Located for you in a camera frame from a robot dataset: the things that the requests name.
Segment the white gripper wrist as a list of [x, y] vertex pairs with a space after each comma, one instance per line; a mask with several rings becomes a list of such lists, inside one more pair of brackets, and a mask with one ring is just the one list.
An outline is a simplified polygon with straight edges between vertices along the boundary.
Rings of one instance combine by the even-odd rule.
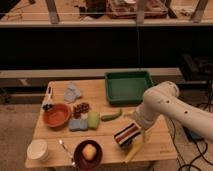
[[148, 138], [146, 130], [148, 130], [154, 124], [153, 112], [145, 107], [137, 107], [133, 112], [133, 119], [142, 128], [142, 142], [145, 143]]

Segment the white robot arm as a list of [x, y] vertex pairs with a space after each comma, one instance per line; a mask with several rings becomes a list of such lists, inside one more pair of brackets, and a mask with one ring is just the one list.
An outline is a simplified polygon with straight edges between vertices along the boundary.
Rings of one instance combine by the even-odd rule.
[[148, 130], [155, 124], [158, 116], [163, 114], [213, 142], [213, 113], [179, 100], [179, 94], [177, 85], [170, 81], [147, 89], [143, 94], [142, 103], [132, 114], [133, 119], [143, 130]]

